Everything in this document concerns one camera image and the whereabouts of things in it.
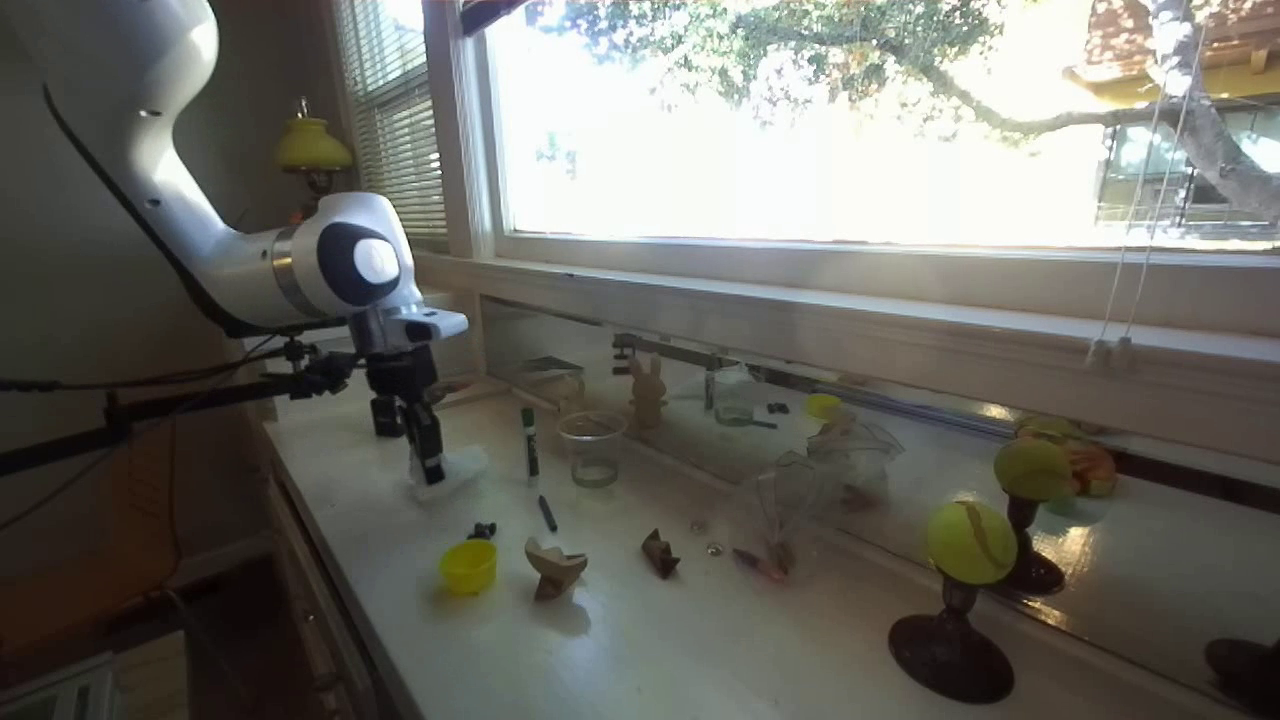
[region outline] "clear cup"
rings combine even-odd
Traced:
[[[620,474],[623,421],[598,410],[570,410],[558,421],[570,483],[604,489]]]

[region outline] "window sill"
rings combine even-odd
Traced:
[[[702,347],[1280,459],[1272,442],[1280,427],[1280,341],[1259,330],[1138,322],[1127,354],[1087,363],[1100,319],[1057,313],[531,261],[418,255],[418,271],[433,287],[480,293]]]
[[[892,244],[504,244],[508,261],[620,268],[687,280],[816,287],[958,306],[1100,319],[1114,287],[1114,317],[1138,322],[1272,334],[1280,328],[1280,255],[1229,252],[1104,252],[1104,247],[892,247]]]

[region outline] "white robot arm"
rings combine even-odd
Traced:
[[[45,100],[123,211],[227,334],[346,322],[369,358],[372,424],[413,438],[442,478],[433,341],[468,317],[428,306],[397,208],[336,190],[295,227],[235,232],[170,149],[170,123],[216,68],[208,0],[3,0],[45,73]]]

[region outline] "white countertop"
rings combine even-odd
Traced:
[[[482,450],[486,471],[433,502],[413,498],[408,442],[372,436],[360,392],[280,403],[267,424],[321,539],[433,720],[1233,716],[997,604],[973,625],[1013,656],[1017,691],[978,706],[943,700],[889,651],[892,621],[938,607],[932,575],[816,539],[803,544],[810,570],[767,584],[707,552],[726,548],[726,495],[642,448],[623,450],[612,489],[574,489],[538,442],[558,537],[593,563],[569,597],[531,604],[523,539],[545,527],[521,410],[486,396],[440,421],[448,454]],[[435,554],[480,521],[501,523],[495,586],[442,597]],[[681,552],[677,580],[657,580],[640,554],[652,527]]]

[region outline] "tree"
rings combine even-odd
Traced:
[[[863,105],[900,78],[925,78],[938,109],[973,110],[1013,141],[1142,118],[1142,110],[1008,117],[965,88],[947,63],[1000,36],[1008,0],[531,0],[529,20],[570,30],[607,63],[642,63],[732,105]],[[1280,184],[1223,131],[1194,63],[1201,27],[1187,0],[1142,0],[1153,78],[1173,105],[1157,117],[1194,171],[1250,219],[1280,219]]]

